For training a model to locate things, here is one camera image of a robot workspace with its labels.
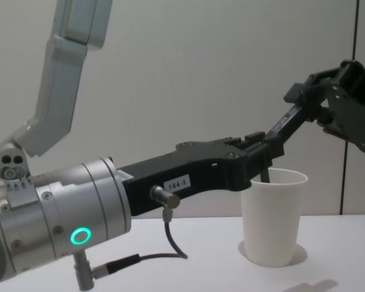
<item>robotic hand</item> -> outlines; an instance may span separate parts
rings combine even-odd
[[[132,215],[176,206],[170,193],[244,190],[259,174],[268,181],[272,160],[305,121],[365,152],[365,69],[344,61],[296,83],[285,96],[294,106],[267,134],[185,142],[119,169],[104,158],[31,175],[26,153],[41,156],[70,131],[82,65],[89,46],[103,45],[111,5],[58,0],[35,117],[0,143],[0,282],[73,255],[80,289],[91,289],[100,269],[92,271],[86,249],[130,231]]]

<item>paper cup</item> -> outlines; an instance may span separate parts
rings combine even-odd
[[[269,177],[270,183],[260,176],[252,179],[242,192],[244,244],[251,262],[278,268],[289,264],[295,252],[308,177],[285,169],[269,169]]]

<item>metal connector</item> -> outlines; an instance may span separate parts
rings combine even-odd
[[[108,276],[109,272],[107,269],[107,265],[104,264],[104,265],[100,265],[100,266],[93,268],[92,275],[93,275],[93,278],[95,278],[96,280]]]
[[[160,186],[153,186],[150,189],[150,198],[169,209],[175,209],[180,205],[180,198],[178,195],[170,193]]]
[[[89,261],[86,258],[85,251],[76,252],[73,255],[74,269],[77,276],[78,287],[80,291],[89,291],[93,289],[94,282],[92,276],[92,270],[89,265]]]
[[[165,223],[170,223],[173,218],[173,210],[171,208],[165,207],[162,211],[162,219]]]

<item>white wall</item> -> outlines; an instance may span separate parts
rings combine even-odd
[[[33,114],[54,8],[0,0],[0,141]],[[351,57],[354,14],[355,0],[115,0],[105,47],[86,60],[72,133],[31,159],[32,171],[99,156],[124,166],[183,141],[267,131],[294,82]],[[304,125],[276,161],[310,177],[305,214],[338,214],[343,149]],[[197,195],[177,213],[238,215],[239,195]]]
[[[365,0],[360,1],[356,59],[365,66]],[[349,144],[344,214],[365,214],[365,154]]]

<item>white table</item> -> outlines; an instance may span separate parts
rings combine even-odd
[[[292,292],[365,292],[365,215],[302,217],[298,243],[308,257],[278,269],[240,254],[241,218],[174,219],[171,228],[188,260],[147,260],[98,280],[93,291],[282,292],[331,280],[338,285],[329,290],[299,286]],[[90,249],[88,257],[96,266],[135,253],[170,251],[161,220],[134,220],[129,234]],[[78,291],[72,259],[0,283],[0,292],[11,291]]]

